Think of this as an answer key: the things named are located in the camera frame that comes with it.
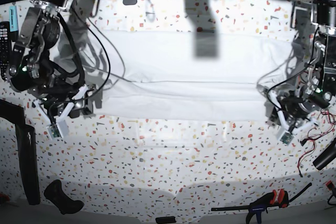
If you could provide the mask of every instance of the terrazzo table surface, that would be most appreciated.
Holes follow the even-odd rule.
[[[165,1],[182,4],[176,4],[166,18],[146,22],[149,8],[163,10]],[[192,5],[191,10],[183,3]],[[17,6],[21,26],[31,6],[28,1],[0,6],[0,21],[8,20],[8,8],[13,4]],[[85,4],[76,4],[80,15],[85,16],[89,11]],[[198,29],[188,27],[187,16],[195,12],[198,18],[207,20],[210,29],[276,39],[293,32],[291,7],[285,0],[138,0],[132,7],[138,8],[136,13],[123,7],[122,0],[101,0],[92,21],[101,29],[188,31]],[[253,8],[262,10],[263,14],[254,16]],[[210,11],[217,15],[213,20],[207,15]],[[305,25],[309,23],[308,16],[298,22],[307,32],[301,38],[303,44],[311,39],[310,25]],[[284,188],[291,197],[310,182],[313,186],[291,206],[325,200],[330,195],[324,183],[334,179],[335,162],[319,172],[312,161],[327,146],[334,132],[318,140],[317,150],[303,161],[303,178],[300,178],[297,161],[310,146],[299,144],[301,136],[285,146],[275,138],[278,126],[266,122],[94,115],[68,118],[69,136],[51,141],[46,122],[32,108],[34,97],[26,92],[15,93],[8,83],[0,80],[0,98],[24,106],[26,122],[35,127],[43,204],[50,205],[43,191],[57,178],[62,180],[67,195],[85,203],[84,211],[132,216],[143,222],[175,216],[178,223],[185,223],[210,214],[233,214],[210,212],[210,209],[247,205],[273,189],[279,192]],[[329,128],[325,118],[320,117],[319,121],[320,130]],[[0,119],[0,136],[0,192],[15,201],[24,197],[15,129],[3,119]]]

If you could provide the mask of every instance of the clamp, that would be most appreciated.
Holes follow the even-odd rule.
[[[284,189],[280,190],[278,201],[277,191],[273,190],[271,193],[267,193],[263,195],[261,198],[252,202],[250,205],[246,206],[237,206],[237,207],[221,207],[221,208],[211,208],[211,211],[236,211],[236,210],[248,210],[248,214],[246,216],[246,224],[249,224],[252,217],[256,215],[258,224],[261,224],[261,214],[266,211],[268,213],[269,207],[279,207],[286,208],[289,206],[289,203],[297,199],[301,194],[303,194],[309,187],[311,187],[312,183],[309,183],[301,192],[296,194],[293,198],[289,199],[288,192]]]

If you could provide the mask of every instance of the black remote control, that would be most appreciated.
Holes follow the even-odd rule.
[[[6,81],[6,71],[12,54],[12,42],[9,37],[9,22],[0,22],[0,71],[1,78]]]

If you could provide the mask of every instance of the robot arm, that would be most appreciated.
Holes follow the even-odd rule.
[[[92,103],[88,99],[88,92],[92,89],[85,84],[85,72],[78,50],[60,13],[68,12],[73,0],[30,1],[34,7],[29,8],[14,44],[6,76],[15,91],[28,91],[38,99],[35,105],[50,121],[47,127],[50,137],[63,137],[67,127],[62,121],[66,116],[77,117],[79,111],[93,113]],[[73,72],[67,72],[49,58],[49,49],[60,36],[60,24],[73,51],[72,60],[76,66]],[[69,78],[77,78],[77,81],[73,83]],[[62,117],[54,119],[55,115],[61,114]]]
[[[270,118],[281,126],[278,139],[285,144],[316,124],[309,114],[327,109],[336,96],[336,0],[312,0],[311,22],[317,29],[309,62],[298,74],[265,92],[274,106]],[[307,81],[298,82],[302,74]]]

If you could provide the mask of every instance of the red wire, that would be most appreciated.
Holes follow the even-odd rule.
[[[301,170],[300,170],[300,165],[303,162],[303,160],[305,160],[306,157],[312,155],[314,153],[314,151],[316,150],[316,140],[318,140],[321,137],[323,137],[323,136],[329,134],[330,132],[332,132],[335,128],[335,125],[336,125],[335,115],[331,114],[328,110],[326,110],[326,111],[321,110],[320,115],[323,115],[323,116],[326,115],[327,116],[328,123],[331,125],[331,127],[326,132],[323,132],[321,134],[314,134],[313,136],[309,136],[309,133],[312,130],[315,130],[316,128],[312,128],[312,129],[309,130],[306,139],[307,139],[307,141],[311,141],[313,143],[313,148],[310,151],[305,152],[298,160],[297,168],[299,170],[299,174],[300,174],[301,177],[303,177],[303,176],[302,176],[302,173],[301,173]]]

